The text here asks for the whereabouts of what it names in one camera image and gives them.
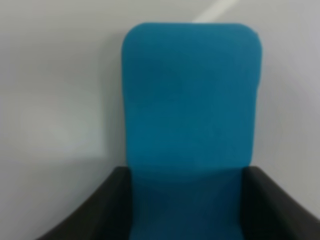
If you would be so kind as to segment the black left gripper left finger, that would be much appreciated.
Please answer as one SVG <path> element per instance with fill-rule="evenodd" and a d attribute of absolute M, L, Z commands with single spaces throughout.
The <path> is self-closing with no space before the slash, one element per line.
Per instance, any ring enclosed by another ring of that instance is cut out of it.
<path fill-rule="evenodd" d="M 132 177 L 116 167 L 70 216 L 40 240 L 128 240 L 133 222 Z"/>

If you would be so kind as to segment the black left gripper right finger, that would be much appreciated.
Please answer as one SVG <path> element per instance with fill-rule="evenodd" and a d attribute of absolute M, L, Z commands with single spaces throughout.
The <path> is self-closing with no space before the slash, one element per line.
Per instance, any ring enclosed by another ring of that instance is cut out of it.
<path fill-rule="evenodd" d="M 242 170 L 239 222 L 246 240 L 320 238 L 320 220 L 256 166 Z"/>

